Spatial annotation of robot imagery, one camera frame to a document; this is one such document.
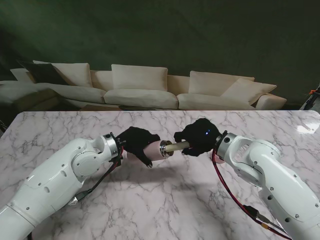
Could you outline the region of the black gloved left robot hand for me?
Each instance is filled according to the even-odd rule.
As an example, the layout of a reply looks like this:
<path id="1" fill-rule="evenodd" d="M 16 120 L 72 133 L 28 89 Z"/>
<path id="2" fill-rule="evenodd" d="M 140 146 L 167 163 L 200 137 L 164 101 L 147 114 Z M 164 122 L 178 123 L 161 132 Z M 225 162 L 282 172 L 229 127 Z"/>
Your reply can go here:
<path id="1" fill-rule="evenodd" d="M 152 134 L 146 129 L 131 126 L 119 134 L 116 139 L 122 143 L 125 151 L 135 155 L 148 168 L 152 168 L 152 161 L 144 153 L 144 148 L 159 141 L 158 134 Z"/>

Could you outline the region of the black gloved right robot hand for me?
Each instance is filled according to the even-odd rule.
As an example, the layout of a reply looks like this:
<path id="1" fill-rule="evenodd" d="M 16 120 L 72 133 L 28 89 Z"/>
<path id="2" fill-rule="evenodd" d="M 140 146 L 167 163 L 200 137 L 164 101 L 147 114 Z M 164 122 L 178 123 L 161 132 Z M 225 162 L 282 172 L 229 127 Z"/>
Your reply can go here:
<path id="1" fill-rule="evenodd" d="M 183 131 L 174 134 L 176 143 L 182 140 L 189 143 L 189 148 L 185 148 L 182 154 L 198 157 L 199 155 L 210 152 L 218 137 L 222 134 L 218 128 L 206 118 L 197 119 L 194 123 L 187 125 Z"/>

